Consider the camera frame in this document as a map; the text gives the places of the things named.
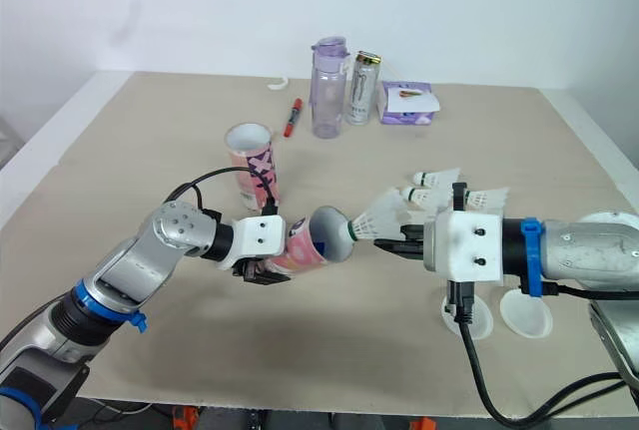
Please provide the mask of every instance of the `plastic water bottle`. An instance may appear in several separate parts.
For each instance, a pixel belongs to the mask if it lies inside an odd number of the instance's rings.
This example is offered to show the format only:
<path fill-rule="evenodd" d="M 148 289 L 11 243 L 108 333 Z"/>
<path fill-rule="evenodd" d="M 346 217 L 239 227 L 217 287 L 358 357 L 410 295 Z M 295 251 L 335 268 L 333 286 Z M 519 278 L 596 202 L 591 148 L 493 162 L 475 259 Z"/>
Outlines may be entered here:
<path fill-rule="evenodd" d="M 313 49 L 311 108 L 313 134 L 323 139 L 339 135 L 343 98 L 346 90 L 346 39 L 331 36 L 320 39 Z"/>

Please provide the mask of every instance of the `energy drink can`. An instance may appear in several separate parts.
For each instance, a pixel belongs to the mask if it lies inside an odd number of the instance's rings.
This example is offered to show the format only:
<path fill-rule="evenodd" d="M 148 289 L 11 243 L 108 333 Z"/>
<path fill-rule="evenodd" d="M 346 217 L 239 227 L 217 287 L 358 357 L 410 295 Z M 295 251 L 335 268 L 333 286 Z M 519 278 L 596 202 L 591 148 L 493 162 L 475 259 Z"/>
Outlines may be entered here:
<path fill-rule="evenodd" d="M 346 120 L 354 125 L 366 124 L 370 118 L 370 108 L 376 96 L 377 77 L 381 56 L 359 51 L 352 70 L 350 109 Z"/>

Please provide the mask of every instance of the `badminton shuttlecock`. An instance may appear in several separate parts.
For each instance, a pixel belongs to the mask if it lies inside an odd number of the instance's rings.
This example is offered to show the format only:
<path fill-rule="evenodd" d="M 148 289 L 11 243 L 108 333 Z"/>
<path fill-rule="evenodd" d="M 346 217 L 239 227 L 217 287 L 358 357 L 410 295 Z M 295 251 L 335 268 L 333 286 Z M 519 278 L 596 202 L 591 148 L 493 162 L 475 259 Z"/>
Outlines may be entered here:
<path fill-rule="evenodd" d="M 409 219 L 406 202 L 397 189 L 391 189 L 377 198 L 362 215 L 345 222 L 339 228 L 339 235 L 352 241 L 376 238 L 405 240 L 399 228 Z"/>
<path fill-rule="evenodd" d="M 466 209 L 486 214 L 501 214 L 506 205 L 509 188 L 490 191 L 470 191 L 466 196 Z"/>
<path fill-rule="evenodd" d="M 415 173 L 412 183 L 421 188 L 449 190 L 457 179 L 459 179 L 459 168 L 438 173 Z"/>
<path fill-rule="evenodd" d="M 427 211 L 408 211 L 408 222 L 413 225 L 424 225 L 435 219 L 435 215 Z"/>
<path fill-rule="evenodd" d="M 448 207 L 452 190 L 404 188 L 401 196 L 406 201 L 417 204 L 427 215 L 436 215 Z"/>

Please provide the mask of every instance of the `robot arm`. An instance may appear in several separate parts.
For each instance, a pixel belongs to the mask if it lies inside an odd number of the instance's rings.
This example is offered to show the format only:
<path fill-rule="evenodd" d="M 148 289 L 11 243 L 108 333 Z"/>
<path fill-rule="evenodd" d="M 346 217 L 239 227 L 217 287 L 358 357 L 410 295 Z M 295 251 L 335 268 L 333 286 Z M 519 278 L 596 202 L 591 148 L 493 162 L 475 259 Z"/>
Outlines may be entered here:
<path fill-rule="evenodd" d="M 561 290 L 542 278 L 574 279 L 594 291 L 585 293 L 593 295 L 592 324 L 633 395 L 639 392 L 639 299 L 627 293 L 639 290 L 639 216 L 601 213 L 580 222 L 539 222 L 448 210 L 403 232 L 405 241 L 375 245 L 422 259 L 427 270 L 445 278 L 448 304 L 457 315 L 472 314 L 475 282 L 499 282 L 504 274 L 518 276 L 522 292 L 534 297 Z M 609 291 L 635 299 L 604 300 L 601 292 Z"/>
<path fill-rule="evenodd" d="M 0 344 L 0 430 L 32 430 L 59 417 L 89 375 L 89 362 L 125 322 L 146 330 L 140 307 L 171 277 L 183 256 L 230 268 L 284 251 L 278 215 L 232 225 L 183 202 L 163 204 L 138 234 L 118 245 L 69 292 Z M 286 279 L 253 281 L 272 283 Z"/>

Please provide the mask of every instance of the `pink cup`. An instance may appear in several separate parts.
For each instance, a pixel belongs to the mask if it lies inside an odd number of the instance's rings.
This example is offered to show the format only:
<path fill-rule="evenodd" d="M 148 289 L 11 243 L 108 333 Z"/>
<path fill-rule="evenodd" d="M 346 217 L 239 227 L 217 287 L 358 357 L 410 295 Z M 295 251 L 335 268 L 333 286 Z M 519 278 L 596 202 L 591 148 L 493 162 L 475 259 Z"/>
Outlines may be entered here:
<path fill-rule="evenodd" d="M 268 270 L 292 274 L 346 260 L 353 242 L 339 236 L 348 219 L 335 208 L 324 206 L 289 229 L 285 252 L 265 261 Z"/>
<path fill-rule="evenodd" d="M 264 176 L 278 204 L 280 192 L 276 165 L 273 162 L 271 131 L 261 124 L 238 124 L 229 129 L 225 141 L 229 148 L 231 164 L 252 169 Z M 260 210 L 267 201 L 267 192 L 260 179 L 249 173 L 236 173 L 236 179 L 244 205 L 252 211 Z"/>

